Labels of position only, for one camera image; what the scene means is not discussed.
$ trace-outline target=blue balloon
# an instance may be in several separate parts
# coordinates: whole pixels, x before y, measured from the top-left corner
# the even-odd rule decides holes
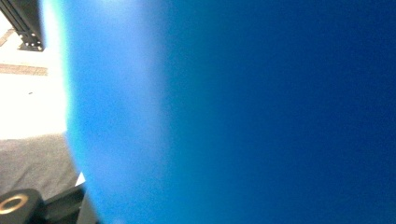
[[[395,5],[43,0],[101,220],[394,220]]]

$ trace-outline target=blue surface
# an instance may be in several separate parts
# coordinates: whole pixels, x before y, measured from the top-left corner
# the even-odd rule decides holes
[[[395,2],[43,6],[106,223],[396,222]]]

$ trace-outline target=brass ring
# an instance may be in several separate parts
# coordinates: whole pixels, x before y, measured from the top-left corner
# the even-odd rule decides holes
[[[9,208],[5,208],[5,205],[9,202],[12,202],[14,200],[20,200],[19,203],[15,204],[12,207]],[[24,194],[17,194],[13,197],[10,197],[8,199],[6,199],[5,201],[3,201],[2,203],[0,203],[0,215],[5,215],[8,213],[12,213],[15,210],[18,210],[19,208],[21,208],[22,206],[24,206],[27,203],[28,197]]]

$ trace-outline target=black metal frame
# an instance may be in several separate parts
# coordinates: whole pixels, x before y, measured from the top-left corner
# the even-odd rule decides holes
[[[42,51],[44,49],[37,0],[0,0],[0,10],[23,41],[20,49]]]

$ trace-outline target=gray cloth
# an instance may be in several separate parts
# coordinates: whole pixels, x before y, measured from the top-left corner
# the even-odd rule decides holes
[[[61,133],[0,140],[0,195],[36,189],[46,200],[74,187],[77,178]]]

